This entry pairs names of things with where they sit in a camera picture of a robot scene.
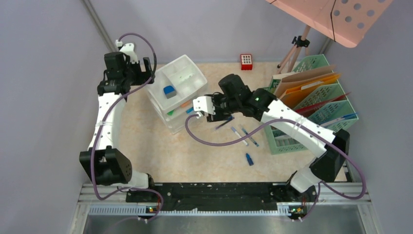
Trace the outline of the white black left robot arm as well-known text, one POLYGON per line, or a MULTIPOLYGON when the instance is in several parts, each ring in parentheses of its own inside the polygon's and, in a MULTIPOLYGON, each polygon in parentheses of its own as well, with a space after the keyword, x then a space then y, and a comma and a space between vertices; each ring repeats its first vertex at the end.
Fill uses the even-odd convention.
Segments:
POLYGON ((126 185, 138 188, 144 201, 156 196, 156 188, 147 173, 133 170, 131 161, 119 149, 119 133, 123 109, 131 87, 152 83, 149 58, 144 58, 145 70, 135 52, 121 49, 104 56, 106 70, 97 86, 98 114, 93 138, 79 161, 95 185, 126 185))

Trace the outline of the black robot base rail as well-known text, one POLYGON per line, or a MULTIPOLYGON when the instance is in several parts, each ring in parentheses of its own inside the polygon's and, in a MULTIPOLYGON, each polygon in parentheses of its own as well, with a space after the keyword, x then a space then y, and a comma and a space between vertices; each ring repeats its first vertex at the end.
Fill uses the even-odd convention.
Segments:
POLYGON ((160 193, 165 204, 216 204, 218 202, 310 202, 317 194, 315 186, 298 192, 281 182, 226 182, 226 183, 157 183, 150 186, 160 193))

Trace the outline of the orange cap clear marker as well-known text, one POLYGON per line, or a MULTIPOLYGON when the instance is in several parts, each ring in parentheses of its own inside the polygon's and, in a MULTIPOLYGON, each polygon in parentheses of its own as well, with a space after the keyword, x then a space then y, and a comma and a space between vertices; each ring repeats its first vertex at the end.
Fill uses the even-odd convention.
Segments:
POLYGON ((183 103, 180 107, 181 107, 181 108, 185 111, 185 113, 188 114, 188 115, 189 115, 191 112, 193 112, 193 102, 192 102, 192 100, 189 100, 189 101, 183 103))

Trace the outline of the green plastic file rack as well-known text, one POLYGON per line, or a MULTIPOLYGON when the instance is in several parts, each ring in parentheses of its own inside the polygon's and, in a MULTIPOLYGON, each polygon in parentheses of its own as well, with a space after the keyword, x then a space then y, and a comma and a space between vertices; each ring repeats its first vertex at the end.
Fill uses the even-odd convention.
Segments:
MULTIPOLYGON (((302 102, 300 102, 294 110, 298 110, 303 107, 307 107, 322 101, 326 101, 338 96, 345 94, 339 81, 336 81, 332 84, 322 85, 309 94, 302 102)), ((302 115, 313 121, 317 124, 322 124, 324 122, 342 117, 347 114, 356 113, 352 104, 350 103, 347 97, 332 101, 325 104, 321 108, 303 113, 302 115)), ((358 121, 358 114, 356 117, 348 120, 343 120, 332 125, 327 126, 326 128, 331 129, 337 132, 340 129, 347 130, 351 127, 356 121, 358 121)), ((300 144, 298 141, 290 138, 288 135, 282 131, 276 129, 273 126, 266 126, 264 128, 269 150, 272 155, 283 154, 283 153, 292 153, 297 151, 305 150, 306 148, 300 144)))

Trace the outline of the white plastic drawer organizer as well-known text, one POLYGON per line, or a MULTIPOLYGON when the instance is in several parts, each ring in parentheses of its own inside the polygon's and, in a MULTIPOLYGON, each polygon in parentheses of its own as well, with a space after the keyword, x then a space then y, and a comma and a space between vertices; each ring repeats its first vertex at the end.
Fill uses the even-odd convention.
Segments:
POLYGON ((182 55, 157 69, 154 82, 145 90, 162 122, 175 134, 194 113, 192 100, 206 94, 208 82, 198 66, 182 55))

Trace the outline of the red plastic folder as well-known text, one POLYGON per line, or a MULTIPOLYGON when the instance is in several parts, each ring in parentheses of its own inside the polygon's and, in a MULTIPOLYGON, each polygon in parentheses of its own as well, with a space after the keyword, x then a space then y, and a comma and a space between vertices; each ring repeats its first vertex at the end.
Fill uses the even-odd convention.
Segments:
POLYGON ((325 104, 330 103, 332 101, 337 101, 337 100, 343 99, 343 98, 347 97, 348 94, 350 94, 350 92, 345 93, 341 96, 326 100, 326 101, 322 101, 322 102, 319 102, 319 103, 316 103, 316 104, 313 104, 313 105, 310 105, 310 106, 307 106, 307 107, 300 108, 300 109, 296 110, 296 112, 299 113, 299 114, 307 113, 307 112, 315 110, 317 108, 321 108, 325 104))

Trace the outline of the orange folder binder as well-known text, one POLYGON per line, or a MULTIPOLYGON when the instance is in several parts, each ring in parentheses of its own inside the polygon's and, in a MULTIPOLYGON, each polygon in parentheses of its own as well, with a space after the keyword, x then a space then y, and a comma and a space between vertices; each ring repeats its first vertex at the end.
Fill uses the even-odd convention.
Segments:
POLYGON ((280 100, 286 106, 294 108, 318 87, 335 83, 340 77, 340 73, 329 73, 312 78, 304 84, 288 88, 281 95, 280 100))

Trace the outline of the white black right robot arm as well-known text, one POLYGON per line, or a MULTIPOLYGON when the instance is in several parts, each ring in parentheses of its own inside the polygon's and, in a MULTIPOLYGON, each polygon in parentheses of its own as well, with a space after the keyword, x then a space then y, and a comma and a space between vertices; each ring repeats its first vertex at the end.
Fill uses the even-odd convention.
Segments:
POLYGON ((239 75, 229 74, 219 81, 221 92, 199 96, 194 110, 206 114, 208 122, 221 121, 234 113, 269 123, 301 143, 314 159, 297 170, 288 180, 286 196, 300 200, 305 191, 319 182, 333 182, 345 162, 350 134, 343 129, 333 131, 318 125, 286 106, 263 88, 251 91, 239 75))

